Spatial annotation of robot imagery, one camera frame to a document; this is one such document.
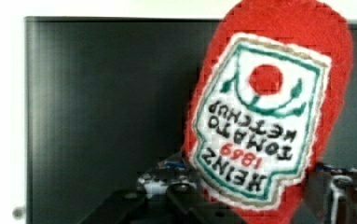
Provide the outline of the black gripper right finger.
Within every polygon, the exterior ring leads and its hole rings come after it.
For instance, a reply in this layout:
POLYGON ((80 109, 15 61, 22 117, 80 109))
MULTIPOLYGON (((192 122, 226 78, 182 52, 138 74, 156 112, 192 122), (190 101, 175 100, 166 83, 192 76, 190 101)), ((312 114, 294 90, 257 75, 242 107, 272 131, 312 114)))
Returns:
POLYGON ((320 224, 357 224, 357 168, 318 162, 308 174, 304 202, 320 224))

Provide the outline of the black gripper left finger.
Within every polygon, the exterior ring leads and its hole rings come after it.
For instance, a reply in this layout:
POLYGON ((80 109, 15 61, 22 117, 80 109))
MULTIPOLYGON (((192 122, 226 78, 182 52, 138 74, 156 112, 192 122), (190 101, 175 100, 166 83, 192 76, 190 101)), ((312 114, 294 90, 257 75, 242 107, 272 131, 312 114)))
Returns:
POLYGON ((208 201, 199 174, 176 153, 114 191, 79 224, 247 224, 227 205, 208 201))

